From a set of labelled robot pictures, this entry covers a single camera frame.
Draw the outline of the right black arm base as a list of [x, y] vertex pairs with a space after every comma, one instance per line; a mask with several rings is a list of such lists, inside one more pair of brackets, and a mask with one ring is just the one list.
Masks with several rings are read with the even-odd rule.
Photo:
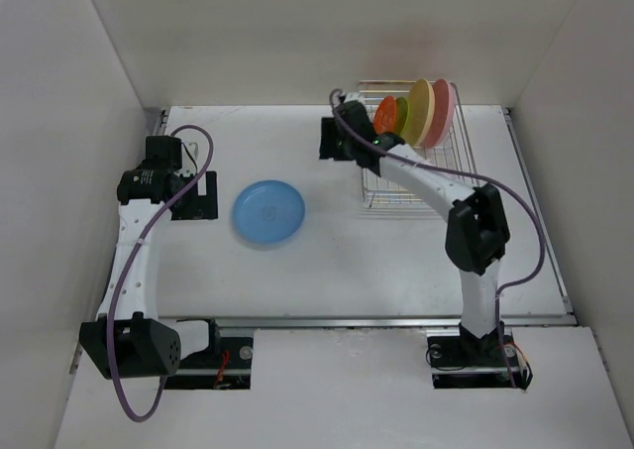
[[458, 333], [427, 334], [427, 364], [435, 390], [518, 389], [526, 391], [534, 378], [532, 367], [505, 331], [500, 344], [495, 331], [483, 339]]

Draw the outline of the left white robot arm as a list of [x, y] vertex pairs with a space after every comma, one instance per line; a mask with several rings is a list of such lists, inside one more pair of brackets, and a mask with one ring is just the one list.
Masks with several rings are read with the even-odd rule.
[[185, 171], [189, 153], [173, 136], [146, 139], [142, 162], [117, 186], [119, 236], [110, 281], [96, 317], [84, 322], [79, 342], [107, 380], [171, 377], [190, 357], [215, 364], [222, 343], [213, 320], [162, 321], [157, 305], [159, 257], [175, 221], [218, 218], [217, 174], [206, 171], [205, 192]]

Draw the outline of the orange plastic plate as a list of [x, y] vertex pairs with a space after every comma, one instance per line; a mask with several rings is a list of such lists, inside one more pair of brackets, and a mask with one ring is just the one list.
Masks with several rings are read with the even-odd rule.
[[398, 115], [396, 98], [392, 95], [384, 97], [377, 106], [372, 124], [377, 134], [391, 133], [394, 131]]

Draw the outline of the blue plastic plate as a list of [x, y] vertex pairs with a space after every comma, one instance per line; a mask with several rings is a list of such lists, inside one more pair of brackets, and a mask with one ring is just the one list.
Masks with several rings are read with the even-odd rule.
[[291, 184], [267, 179], [254, 182], [236, 197], [232, 224], [245, 241], [259, 246], [280, 244], [302, 226], [306, 205]]

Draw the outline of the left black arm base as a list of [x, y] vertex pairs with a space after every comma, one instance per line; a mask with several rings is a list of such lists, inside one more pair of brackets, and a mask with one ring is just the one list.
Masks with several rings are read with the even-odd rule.
[[220, 331], [217, 347], [189, 355], [173, 377], [168, 391], [245, 391], [251, 388], [254, 333]]

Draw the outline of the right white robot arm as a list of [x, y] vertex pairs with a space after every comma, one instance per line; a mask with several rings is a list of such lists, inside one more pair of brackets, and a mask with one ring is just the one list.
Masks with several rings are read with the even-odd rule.
[[474, 186], [448, 177], [448, 171], [424, 160], [393, 134], [378, 134], [366, 106], [336, 89], [332, 117], [321, 126], [319, 158], [354, 162], [420, 198], [446, 223], [445, 254], [459, 270], [463, 310], [461, 356], [482, 363], [495, 349], [499, 334], [496, 291], [501, 258], [510, 239], [498, 189]]

